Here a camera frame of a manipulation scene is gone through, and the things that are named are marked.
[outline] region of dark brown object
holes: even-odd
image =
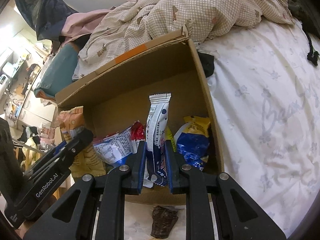
[[[178,211],[160,206],[154,207],[151,236],[160,239],[168,238],[173,226],[178,221],[177,214]]]

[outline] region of bed sheet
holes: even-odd
[[[320,189],[320,72],[301,23],[263,19],[200,47],[220,55],[207,82],[225,171],[288,237]]]

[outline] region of metal screw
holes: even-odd
[[[181,168],[184,170],[184,171],[190,171],[191,170],[191,165],[190,164],[183,164],[181,166]]]
[[[90,174],[85,174],[82,176],[83,181],[90,181],[92,179],[92,175]]]
[[[119,167],[119,169],[120,169],[121,171],[127,171],[127,170],[129,169],[129,166],[128,166],[128,165],[121,165],[121,166]]]
[[[223,172],[223,173],[220,173],[219,178],[222,180],[227,180],[229,179],[229,175]]]

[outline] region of black bag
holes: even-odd
[[[36,31],[37,40],[59,41],[69,15],[76,13],[63,0],[15,0],[28,25]]]

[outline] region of checkered blanket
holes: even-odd
[[[294,24],[287,0],[130,0],[108,13],[79,52],[73,79],[115,57],[186,24],[201,43],[226,34],[233,25],[251,28],[261,16]]]

